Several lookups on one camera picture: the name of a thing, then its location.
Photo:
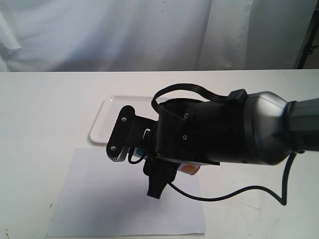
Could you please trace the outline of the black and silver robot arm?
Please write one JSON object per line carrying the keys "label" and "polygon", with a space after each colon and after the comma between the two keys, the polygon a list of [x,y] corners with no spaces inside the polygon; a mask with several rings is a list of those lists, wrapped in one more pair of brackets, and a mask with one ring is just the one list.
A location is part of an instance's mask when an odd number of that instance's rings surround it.
{"label": "black and silver robot arm", "polygon": [[160,198],[182,164],[221,162],[277,165],[286,162],[282,193],[247,186],[219,197],[226,200],[249,190],[261,190],[287,203],[288,177],[297,154],[319,149],[319,101],[283,100],[271,92],[231,92],[217,102],[152,100],[159,119],[147,129],[143,146],[147,195]]}

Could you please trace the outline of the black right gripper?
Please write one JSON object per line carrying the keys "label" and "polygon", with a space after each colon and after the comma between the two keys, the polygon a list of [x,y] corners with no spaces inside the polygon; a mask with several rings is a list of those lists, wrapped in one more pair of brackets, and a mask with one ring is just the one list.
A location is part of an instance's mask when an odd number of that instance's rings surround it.
{"label": "black right gripper", "polygon": [[147,195],[160,199],[166,185],[175,180],[180,164],[219,165],[204,148],[216,132],[221,105],[212,101],[171,99],[159,105],[165,112],[157,121],[137,116],[126,106],[126,154],[147,159],[143,173],[148,176]]}

